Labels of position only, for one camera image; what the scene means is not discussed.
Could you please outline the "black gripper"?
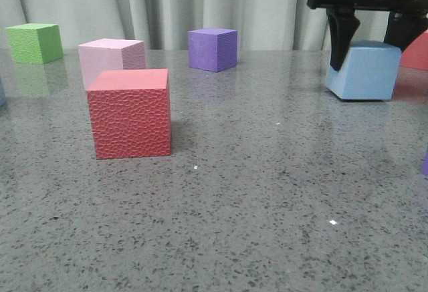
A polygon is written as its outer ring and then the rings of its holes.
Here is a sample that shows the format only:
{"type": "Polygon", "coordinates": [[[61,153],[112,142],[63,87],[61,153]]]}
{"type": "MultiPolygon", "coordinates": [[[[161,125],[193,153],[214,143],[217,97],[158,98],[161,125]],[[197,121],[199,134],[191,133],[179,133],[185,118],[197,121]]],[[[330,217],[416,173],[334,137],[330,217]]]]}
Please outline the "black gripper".
{"type": "Polygon", "coordinates": [[[360,25],[354,14],[355,9],[391,11],[384,42],[401,51],[405,51],[427,30],[427,0],[307,0],[307,6],[311,9],[327,8],[330,65],[336,71],[341,69],[350,42],[360,25]]]}

